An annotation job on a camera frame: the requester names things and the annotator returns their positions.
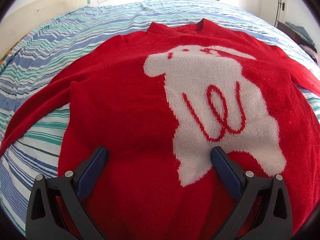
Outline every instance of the white bear graphic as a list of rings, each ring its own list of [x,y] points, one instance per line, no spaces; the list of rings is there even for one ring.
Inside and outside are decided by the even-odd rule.
[[[234,49],[192,45],[150,55],[144,64],[149,77],[165,74],[167,101],[179,121],[173,153],[180,161],[182,186],[209,171],[215,146],[226,153],[250,153],[269,176],[286,164],[277,122],[268,114],[259,88],[242,76],[236,60],[221,57],[219,51],[255,59]]]

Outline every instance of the metal screw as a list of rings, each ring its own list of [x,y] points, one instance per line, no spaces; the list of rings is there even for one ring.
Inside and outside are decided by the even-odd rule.
[[[41,180],[43,178],[43,176],[41,174],[36,176],[36,180]]]
[[[64,176],[71,177],[73,175],[73,171],[67,171]]]
[[[280,174],[277,174],[277,175],[276,175],[276,179],[277,179],[277,180],[283,180],[283,178],[282,178],[282,176],[281,176]]]
[[[254,176],[253,172],[252,171],[246,171],[245,172],[246,176],[249,177],[249,178],[252,178]]]

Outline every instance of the beige headboard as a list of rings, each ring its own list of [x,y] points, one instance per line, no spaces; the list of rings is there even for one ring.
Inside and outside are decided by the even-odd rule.
[[[0,22],[0,58],[42,23],[85,5],[86,0],[36,0],[16,10]]]

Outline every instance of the bed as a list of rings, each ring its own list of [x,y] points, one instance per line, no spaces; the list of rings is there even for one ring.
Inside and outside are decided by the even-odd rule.
[[[313,60],[288,36],[239,8],[214,0],[150,0],[63,13],[34,28],[0,66],[0,140],[17,109],[73,61],[115,35],[145,31],[151,22],[170,27],[206,18],[280,47],[320,80]],[[299,87],[320,121],[320,98]],[[57,176],[59,153],[69,121],[69,105],[36,122],[0,160],[0,204],[22,234],[34,178]]]

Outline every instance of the fuzzy knit fabric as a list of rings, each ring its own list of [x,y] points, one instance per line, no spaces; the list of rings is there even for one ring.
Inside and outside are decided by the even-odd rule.
[[[58,175],[108,149],[83,203],[109,239],[209,239],[235,205],[212,168],[215,146],[245,171],[284,177],[296,231],[320,197],[320,126],[295,84],[320,96],[315,76],[276,46],[205,19],[152,23],[107,40],[29,98],[0,156],[70,102]]]

